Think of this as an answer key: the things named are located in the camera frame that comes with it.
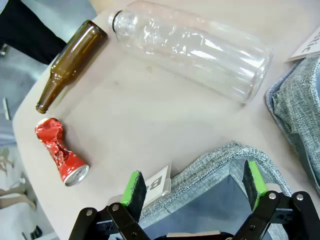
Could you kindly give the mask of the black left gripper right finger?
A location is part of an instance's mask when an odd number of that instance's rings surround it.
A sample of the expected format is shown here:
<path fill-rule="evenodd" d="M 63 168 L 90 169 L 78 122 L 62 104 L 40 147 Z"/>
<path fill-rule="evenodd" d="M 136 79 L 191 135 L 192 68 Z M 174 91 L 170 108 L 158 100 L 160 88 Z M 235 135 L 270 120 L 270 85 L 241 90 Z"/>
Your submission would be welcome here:
<path fill-rule="evenodd" d="M 307 192 L 286 196 L 269 190 L 254 161 L 245 161 L 242 183 L 252 214 L 234 235 L 235 240 L 261 240 L 272 224 L 282 225 L 289 240 L 316 238 L 316 208 Z"/>

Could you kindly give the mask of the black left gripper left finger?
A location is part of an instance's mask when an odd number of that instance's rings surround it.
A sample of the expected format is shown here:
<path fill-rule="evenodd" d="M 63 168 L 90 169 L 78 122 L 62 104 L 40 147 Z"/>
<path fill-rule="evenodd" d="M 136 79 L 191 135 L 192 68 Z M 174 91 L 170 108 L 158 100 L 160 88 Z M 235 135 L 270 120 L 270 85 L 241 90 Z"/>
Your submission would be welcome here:
<path fill-rule="evenodd" d="M 111 235 L 120 234 L 124 240 L 148 240 L 148 235 L 139 225 L 146 194 L 142 173 L 132 172 L 119 202 L 111 203 L 100 211 L 86 207 L 79 212 L 69 239 L 108 240 Z"/>

